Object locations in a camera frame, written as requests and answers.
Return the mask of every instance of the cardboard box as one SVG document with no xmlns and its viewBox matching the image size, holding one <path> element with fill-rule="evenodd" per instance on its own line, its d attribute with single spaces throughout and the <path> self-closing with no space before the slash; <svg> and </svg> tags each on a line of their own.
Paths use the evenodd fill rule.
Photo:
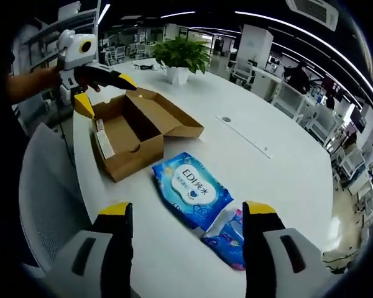
<svg viewBox="0 0 373 298">
<path fill-rule="evenodd" d="M 159 93 L 137 88 L 93 106 L 99 156 L 115 182 L 163 158 L 164 135 L 197 138 L 197 121 Z"/>
</svg>

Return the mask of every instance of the ceiling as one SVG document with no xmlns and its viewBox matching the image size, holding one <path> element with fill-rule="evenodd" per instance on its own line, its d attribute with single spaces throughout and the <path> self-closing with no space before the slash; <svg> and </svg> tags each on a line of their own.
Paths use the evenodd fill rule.
<svg viewBox="0 0 373 298">
<path fill-rule="evenodd" d="M 60 1 L 60 3 L 57 3 L 57 6 L 66 5 L 69 2 L 72 2 L 72 0 Z M 96 0 L 84 0 L 81 2 L 82 10 L 92 8 L 96 5 Z M 373 1 L 369 1 L 372 5 L 368 5 L 368 1 L 365 1 L 364 7 L 359 5 L 358 2 L 360 1 L 348 1 L 348 6 L 336 0 L 327 0 L 327 2 L 339 11 L 339 20 L 335 32 L 307 17 L 292 12 L 285 0 L 254 2 L 239 0 L 231 3 L 224 2 L 223 7 L 219 5 L 218 1 L 188 0 L 187 2 L 182 2 L 162 0 L 160 1 L 160 5 L 157 2 L 144 2 L 140 5 L 131 6 L 125 5 L 125 2 L 120 0 L 102 0 L 101 10 L 106 3 L 110 3 L 111 7 L 99 25 L 99 31 L 111 30 L 113 26 L 117 26 L 116 28 L 119 30 L 121 29 L 121 27 L 118 27 L 119 25 L 127 27 L 138 23 L 143 26 L 161 26 L 169 22 L 187 27 L 212 27 L 239 32 L 242 31 L 244 24 L 262 27 L 270 31 L 274 36 L 275 43 L 283 45 L 291 51 L 297 52 L 315 62 L 335 77 L 351 93 L 365 99 L 373 106 L 373 92 L 364 80 L 342 58 L 321 42 L 279 22 L 234 13 L 234 11 L 244 11 L 269 16 L 311 32 L 346 56 L 373 86 L 373 21 L 371 21 L 373 18 Z M 49 9 L 50 12 L 47 11 L 47 4 L 45 4 L 44 8 L 41 7 L 39 15 L 42 20 L 48 23 L 55 21 L 57 8 L 54 9 L 52 7 L 52 9 Z M 196 13 L 160 18 L 160 16 L 167 14 L 185 11 L 195 11 Z M 142 17 L 121 20 L 124 16 Z M 362 35 L 356 30 L 358 26 L 362 30 Z M 207 31 L 224 33 L 217 30 Z M 241 36 L 240 34 L 229 34 L 237 38 Z M 361 50 L 362 43 L 369 47 L 371 59 L 365 59 L 364 52 Z M 277 53 L 285 52 L 298 59 L 301 58 L 290 50 L 277 45 L 273 45 L 272 50 Z M 323 73 L 321 69 L 316 68 L 315 70 Z"/>
</svg>

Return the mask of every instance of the white table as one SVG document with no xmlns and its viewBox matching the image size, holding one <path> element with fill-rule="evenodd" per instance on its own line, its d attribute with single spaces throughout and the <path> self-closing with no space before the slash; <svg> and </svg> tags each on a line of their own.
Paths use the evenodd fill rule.
<svg viewBox="0 0 373 298">
<path fill-rule="evenodd" d="M 129 74 L 138 86 L 160 92 L 205 126 L 199 139 L 167 138 L 165 160 L 183 151 L 192 154 L 229 189 L 234 206 L 241 208 L 245 200 L 270 204 L 286 227 L 296 228 L 317 247 L 324 246 L 333 200 L 330 160 L 294 121 L 211 73 L 191 75 L 185 86 L 173 86 L 163 70 L 135 70 L 131 62 L 114 69 Z M 99 94 L 89 90 L 88 95 L 94 104 L 122 92 L 106 87 Z M 251 130 L 269 147 L 272 158 L 216 115 L 226 115 Z M 231 269 L 170 214 L 158 197 L 151 168 L 113 183 L 98 169 L 91 140 L 91 120 L 75 114 L 76 168 L 91 221 L 107 205 L 133 203 L 132 288 L 143 298 L 244 297 L 245 272 Z"/>
</svg>

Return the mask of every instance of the blue wet wipes package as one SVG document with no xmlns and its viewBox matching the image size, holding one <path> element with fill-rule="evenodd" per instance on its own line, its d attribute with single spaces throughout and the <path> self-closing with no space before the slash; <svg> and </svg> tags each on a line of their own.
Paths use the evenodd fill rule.
<svg viewBox="0 0 373 298">
<path fill-rule="evenodd" d="M 241 211 L 238 209 L 235 216 L 227 222 L 219 235 L 202 237 L 201 241 L 210 247 L 225 263 L 235 270 L 244 270 L 243 237 L 237 231 L 242 230 Z"/>
<path fill-rule="evenodd" d="M 207 231 L 218 214 L 233 201 L 228 190 L 186 152 L 152 169 L 163 198 L 190 228 Z"/>
</svg>

